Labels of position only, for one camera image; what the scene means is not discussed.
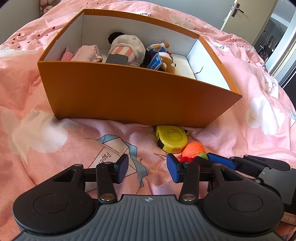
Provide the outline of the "orange crochet carrot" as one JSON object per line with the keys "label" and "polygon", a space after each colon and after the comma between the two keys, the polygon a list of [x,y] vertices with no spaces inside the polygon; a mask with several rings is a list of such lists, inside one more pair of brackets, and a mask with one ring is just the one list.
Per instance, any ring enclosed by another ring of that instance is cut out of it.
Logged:
{"label": "orange crochet carrot", "polygon": [[198,141],[191,142],[184,147],[180,162],[192,162],[195,157],[208,160],[204,146]]}

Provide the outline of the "yellow tape measure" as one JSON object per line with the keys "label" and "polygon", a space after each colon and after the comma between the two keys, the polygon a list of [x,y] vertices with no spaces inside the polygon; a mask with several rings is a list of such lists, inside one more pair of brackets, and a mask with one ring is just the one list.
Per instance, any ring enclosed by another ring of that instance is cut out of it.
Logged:
{"label": "yellow tape measure", "polygon": [[157,126],[155,136],[158,147],[166,153],[179,153],[188,142],[186,132],[179,126]]}

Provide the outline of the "white glasses case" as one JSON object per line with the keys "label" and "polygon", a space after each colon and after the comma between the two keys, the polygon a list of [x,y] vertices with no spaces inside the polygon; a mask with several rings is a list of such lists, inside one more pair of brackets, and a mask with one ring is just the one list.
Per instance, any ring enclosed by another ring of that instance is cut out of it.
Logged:
{"label": "white glasses case", "polygon": [[196,80],[194,72],[187,61],[187,58],[182,55],[172,54],[173,62],[175,63],[175,74],[183,77],[191,78]]}

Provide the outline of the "small black box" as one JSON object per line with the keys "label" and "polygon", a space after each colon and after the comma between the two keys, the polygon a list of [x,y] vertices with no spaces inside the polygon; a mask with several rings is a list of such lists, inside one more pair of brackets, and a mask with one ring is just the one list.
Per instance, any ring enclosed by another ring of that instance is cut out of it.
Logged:
{"label": "small black box", "polygon": [[109,54],[107,56],[106,63],[127,65],[128,64],[128,56],[121,55],[121,54]]}

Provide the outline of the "brown fox plush keychain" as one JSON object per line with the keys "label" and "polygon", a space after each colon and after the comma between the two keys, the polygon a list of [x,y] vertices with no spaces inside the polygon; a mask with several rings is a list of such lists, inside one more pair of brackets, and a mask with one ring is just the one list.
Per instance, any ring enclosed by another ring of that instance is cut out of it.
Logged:
{"label": "brown fox plush keychain", "polygon": [[141,67],[175,74],[176,64],[171,53],[167,51],[169,47],[170,44],[168,42],[148,46],[145,50],[145,57]]}

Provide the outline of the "pink zip pouch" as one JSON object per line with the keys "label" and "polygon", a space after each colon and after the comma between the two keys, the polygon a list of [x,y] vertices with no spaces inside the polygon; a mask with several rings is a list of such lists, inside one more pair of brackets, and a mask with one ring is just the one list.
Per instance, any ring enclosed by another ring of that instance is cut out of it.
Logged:
{"label": "pink zip pouch", "polygon": [[82,45],[74,54],[71,61],[100,63],[103,57],[96,45]]}

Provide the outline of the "pink card holder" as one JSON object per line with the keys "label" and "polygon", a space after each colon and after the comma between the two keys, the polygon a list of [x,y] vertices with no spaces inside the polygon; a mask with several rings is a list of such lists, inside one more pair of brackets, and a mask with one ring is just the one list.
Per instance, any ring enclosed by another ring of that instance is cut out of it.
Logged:
{"label": "pink card holder", "polygon": [[74,57],[74,54],[70,52],[69,48],[67,47],[61,58],[61,61],[71,61],[73,57]]}

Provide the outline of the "white pink plush toy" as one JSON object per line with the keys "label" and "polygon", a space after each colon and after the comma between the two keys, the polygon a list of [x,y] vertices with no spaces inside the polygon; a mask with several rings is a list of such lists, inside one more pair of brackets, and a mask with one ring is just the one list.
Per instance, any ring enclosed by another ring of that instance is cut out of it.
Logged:
{"label": "white pink plush toy", "polygon": [[129,62],[141,65],[145,58],[145,47],[142,41],[135,35],[126,35],[122,32],[114,32],[109,35],[111,44],[108,55],[119,54],[128,57]]}

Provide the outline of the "photo card box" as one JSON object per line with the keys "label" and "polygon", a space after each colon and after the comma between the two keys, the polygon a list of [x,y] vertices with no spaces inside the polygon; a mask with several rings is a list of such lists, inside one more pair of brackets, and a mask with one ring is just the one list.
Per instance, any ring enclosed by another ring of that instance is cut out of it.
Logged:
{"label": "photo card box", "polygon": [[133,66],[133,67],[139,67],[140,66],[138,63],[134,63],[134,62],[128,62],[127,64],[128,64],[128,66]]}

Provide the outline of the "orange cardboard box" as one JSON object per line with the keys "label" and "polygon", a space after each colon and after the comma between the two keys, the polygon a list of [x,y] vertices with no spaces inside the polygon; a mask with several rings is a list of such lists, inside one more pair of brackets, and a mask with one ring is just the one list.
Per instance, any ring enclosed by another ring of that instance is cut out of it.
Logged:
{"label": "orange cardboard box", "polygon": [[[68,47],[97,45],[102,56],[113,32],[135,35],[145,46],[168,41],[172,54],[187,58],[196,80],[128,65],[61,61]],[[95,118],[203,128],[241,94],[213,49],[199,34],[148,16],[83,9],[52,40],[38,70],[53,113],[63,118]]]}

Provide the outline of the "beige door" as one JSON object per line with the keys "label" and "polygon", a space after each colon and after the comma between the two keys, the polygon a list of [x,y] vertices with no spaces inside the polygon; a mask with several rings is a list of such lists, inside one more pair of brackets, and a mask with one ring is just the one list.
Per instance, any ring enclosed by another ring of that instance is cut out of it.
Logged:
{"label": "beige door", "polygon": [[[238,11],[235,17],[232,17],[236,3],[240,4],[240,9],[244,13]],[[221,30],[241,37],[253,45],[265,28],[277,3],[277,0],[235,0]]]}

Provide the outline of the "plush toy hanging organizer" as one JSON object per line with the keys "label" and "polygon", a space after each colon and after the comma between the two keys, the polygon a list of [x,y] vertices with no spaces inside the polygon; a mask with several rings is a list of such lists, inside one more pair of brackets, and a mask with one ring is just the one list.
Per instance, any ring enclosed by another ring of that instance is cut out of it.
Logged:
{"label": "plush toy hanging organizer", "polygon": [[40,14],[41,16],[47,13],[50,9],[60,3],[61,0],[40,0]]}

